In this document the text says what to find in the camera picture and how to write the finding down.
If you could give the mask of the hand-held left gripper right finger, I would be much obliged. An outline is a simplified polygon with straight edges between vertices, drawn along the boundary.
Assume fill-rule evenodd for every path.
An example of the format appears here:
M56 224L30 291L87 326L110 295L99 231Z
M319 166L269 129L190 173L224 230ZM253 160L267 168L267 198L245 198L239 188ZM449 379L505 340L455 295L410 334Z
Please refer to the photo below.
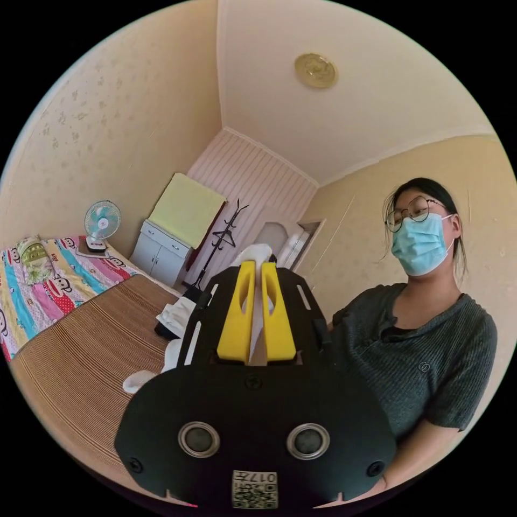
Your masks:
M261 266L263 338L267 362L293 361L297 350L292 336L276 264Z

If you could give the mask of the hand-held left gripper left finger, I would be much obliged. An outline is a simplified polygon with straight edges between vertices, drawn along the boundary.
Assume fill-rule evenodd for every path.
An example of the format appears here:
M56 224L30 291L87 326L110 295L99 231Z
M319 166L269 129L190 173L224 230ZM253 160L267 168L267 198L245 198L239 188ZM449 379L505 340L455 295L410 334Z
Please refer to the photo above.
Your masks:
M225 322L216 348L222 361L247 362L253 327L256 266L244 261L233 275L234 285Z

